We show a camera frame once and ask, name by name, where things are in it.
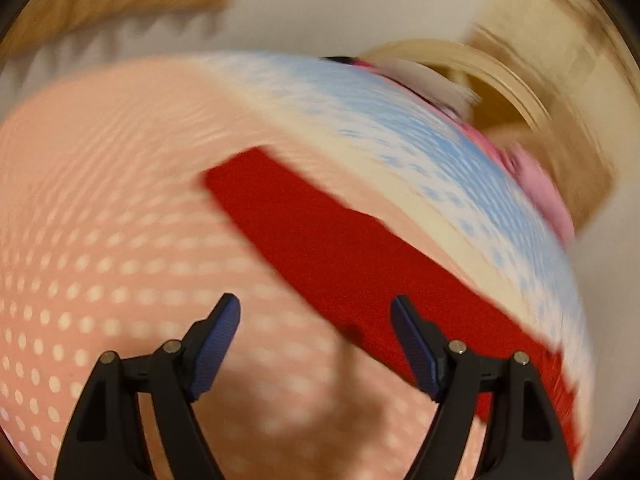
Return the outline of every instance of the metal pin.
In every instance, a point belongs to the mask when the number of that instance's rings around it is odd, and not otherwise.
[[[168,354],[175,354],[180,348],[182,348],[182,343],[177,339],[170,339],[162,345],[162,350]]]
[[[527,354],[526,352],[523,352],[522,350],[518,350],[514,355],[513,355],[513,360],[516,361],[519,365],[527,365],[529,364],[529,354]]]
[[[113,363],[115,358],[116,358],[116,352],[114,352],[113,350],[107,350],[104,354],[100,356],[100,362],[103,365],[108,365]]]
[[[454,339],[449,343],[449,350],[451,350],[454,354],[463,354],[466,352],[466,345],[463,341]]]

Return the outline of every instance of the blue rubber fingertip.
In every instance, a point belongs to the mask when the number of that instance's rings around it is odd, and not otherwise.
[[[209,336],[205,339],[196,357],[193,381],[189,392],[193,399],[198,399],[208,392],[213,384],[226,351],[236,334],[240,323],[240,301],[235,296],[225,305],[225,309],[216,321]]]
[[[436,400],[440,394],[436,358],[423,341],[414,320],[398,299],[391,303],[391,324],[409,362],[418,388],[431,399]]]

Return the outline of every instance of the folded red cloth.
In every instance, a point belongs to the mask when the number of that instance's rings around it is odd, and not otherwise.
[[[342,206],[261,148],[212,168],[207,188],[262,256],[342,334],[414,384],[389,319],[393,297],[407,294],[425,319],[474,351],[530,355],[556,407],[573,457],[574,395],[562,357],[455,276],[395,236],[379,220]],[[484,420],[489,399],[478,403]]]

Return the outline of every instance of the pink polka dot bedsheet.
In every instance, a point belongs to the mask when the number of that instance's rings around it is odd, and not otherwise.
[[[345,342],[202,187],[252,146],[561,349],[583,442],[593,359],[570,266],[465,138],[375,75],[271,54],[139,60],[23,102],[0,126],[0,424],[25,464],[53,478],[101,352],[151,352],[233,292],[238,334],[194,406],[226,478],[403,478],[435,405]],[[156,474],[171,478],[141,404]],[[472,476],[483,435],[476,420],[457,478]]]

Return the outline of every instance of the silver rivet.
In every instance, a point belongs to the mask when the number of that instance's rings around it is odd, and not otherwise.
[[[116,358],[116,352],[113,350],[107,350],[104,354],[100,356],[100,362],[103,365],[108,365],[113,363],[113,360]]]
[[[463,354],[466,352],[466,345],[463,341],[454,339],[449,343],[449,350],[451,350],[454,354]]]
[[[529,354],[523,352],[522,350],[518,350],[513,355],[513,360],[516,361],[519,365],[528,365],[529,364]]]
[[[182,347],[182,343],[177,339],[170,339],[162,345],[162,350],[168,354],[175,354]]]

